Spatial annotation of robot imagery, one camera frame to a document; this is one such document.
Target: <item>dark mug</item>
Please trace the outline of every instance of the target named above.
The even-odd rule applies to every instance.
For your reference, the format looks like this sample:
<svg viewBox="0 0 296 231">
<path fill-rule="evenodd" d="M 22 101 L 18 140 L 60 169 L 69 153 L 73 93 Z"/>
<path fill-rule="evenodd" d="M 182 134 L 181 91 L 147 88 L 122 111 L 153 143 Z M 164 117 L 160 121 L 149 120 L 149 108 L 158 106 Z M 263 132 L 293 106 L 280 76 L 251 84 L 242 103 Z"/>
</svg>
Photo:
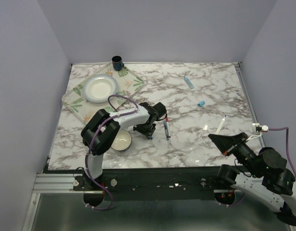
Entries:
<svg viewBox="0 0 296 231">
<path fill-rule="evenodd" d="M 124 67 L 122 58 L 120 56 L 112 57 L 111 61 L 113 63 L 113 67 L 116 71 L 120 71 Z"/>
</svg>

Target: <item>table surface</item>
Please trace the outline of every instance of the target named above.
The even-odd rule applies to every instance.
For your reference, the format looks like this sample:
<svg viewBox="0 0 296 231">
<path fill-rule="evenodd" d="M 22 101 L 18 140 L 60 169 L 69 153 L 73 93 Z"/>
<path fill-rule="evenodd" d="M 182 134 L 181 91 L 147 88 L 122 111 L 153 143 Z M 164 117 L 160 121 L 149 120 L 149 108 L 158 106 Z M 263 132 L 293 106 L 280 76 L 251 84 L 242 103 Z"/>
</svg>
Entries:
<svg viewBox="0 0 296 231">
<path fill-rule="evenodd" d="M 96 72 L 104 64 L 75 64 L 67 91 Z M 250 135 L 252 123 L 246 97 L 232 63 L 137 63 L 126 66 L 142 77 L 144 87 L 132 98 L 138 103 L 154 105 L 162 102 L 170 121 L 171 138 L 166 140 L 161 122 L 157 123 L 153 140 L 133 132 L 132 145 L 124 153 L 108 150 L 103 168 L 202 167 L 234 165 L 234 156 L 224 157 L 208 138 L 224 115 L 221 135 L 245 132 Z M 187 76 L 194 89 L 184 82 Z M 198 107 L 198 102 L 206 104 Z M 119 109 L 131 108 L 130 103 Z M 85 125 L 65 106 L 50 153 L 49 170 L 76 169 L 84 166 L 85 147 L 80 136 Z M 247 143 L 258 152 L 260 140 Z"/>
</svg>

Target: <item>white plate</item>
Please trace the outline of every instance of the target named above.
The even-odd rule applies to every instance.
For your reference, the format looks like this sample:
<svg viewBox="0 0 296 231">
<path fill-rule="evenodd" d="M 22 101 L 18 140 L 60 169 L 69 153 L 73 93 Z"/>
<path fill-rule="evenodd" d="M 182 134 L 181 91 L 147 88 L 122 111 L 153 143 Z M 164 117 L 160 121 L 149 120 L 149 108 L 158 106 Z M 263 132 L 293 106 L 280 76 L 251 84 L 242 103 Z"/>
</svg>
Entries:
<svg viewBox="0 0 296 231">
<path fill-rule="evenodd" d="M 108 100 L 110 95 L 116 94 L 118 84 L 112 76 L 105 74 L 88 78 L 83 86 L 83 93 L 87 100 L 93 103 L 102 103 Z"/>
<path fill-rule="evenodd" d="M 111 148 L 119 152 L 124 152 L 129 149 L 131 142 L 132 137 L 130 133 L 125 130 L 119 130 L 113 144 L 111 145 Z"/>
</svg>

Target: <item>tray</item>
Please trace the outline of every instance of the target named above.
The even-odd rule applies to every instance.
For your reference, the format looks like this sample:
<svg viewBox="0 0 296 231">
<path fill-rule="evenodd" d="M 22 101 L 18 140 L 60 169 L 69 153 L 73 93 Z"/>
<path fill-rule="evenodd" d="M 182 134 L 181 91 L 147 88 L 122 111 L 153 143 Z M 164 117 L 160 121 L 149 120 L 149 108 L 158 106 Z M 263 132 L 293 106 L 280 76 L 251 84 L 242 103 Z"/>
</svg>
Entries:
<svg viewBox="0 0 296 231">
<path fill-rule="evenodd" d="M 106 74 L 113 76 L 118 84 L 117 94 L 126 97 L 132 96 L 144 85 L 143 79 L 137 74 L 128 69 L 126 66 L 121 71 L 115 71 L 112 63 L 107 63 L 104 67 L 96 71 L 91 76 Z M 99 110 L 104 108 L 107 112 L 113 112 L 114 109 L 108 102 L 104 103 L 92 103 L 88 101 L 82 94 L 82 89 L 85 81 L 75 86 L 72 90 L 68 91 L 62 97 L 63 104 L 69 108 L 83 123 L 88 123 L 92 116 Z M 118 108 L 125 102 L 124 99 L 111 98 L 111 103 L 115 108 Z"/>
</svg>

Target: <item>screw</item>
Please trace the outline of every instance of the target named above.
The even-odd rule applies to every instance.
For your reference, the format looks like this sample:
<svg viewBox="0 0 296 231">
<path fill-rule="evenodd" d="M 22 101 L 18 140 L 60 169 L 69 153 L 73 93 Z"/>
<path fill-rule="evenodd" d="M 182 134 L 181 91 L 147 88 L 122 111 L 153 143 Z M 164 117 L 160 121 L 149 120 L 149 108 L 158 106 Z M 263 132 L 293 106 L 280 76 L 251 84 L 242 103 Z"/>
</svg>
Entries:
<svg viewBox="0 0 296 231">
<path fill-rule="evenodd" d="M 112 179 L 111 180 L 111 186 L 115 187 L 117 185 L 117 180 L 116 179 Z"/>
<path fill-rule="evenodd" d="M 74 180 L 72 184 L 73 184 L 73 186 L 76 187 L 76 186 L 78 186 L 80 183 L 79 183 L 77 180 Z"/>
</svg>

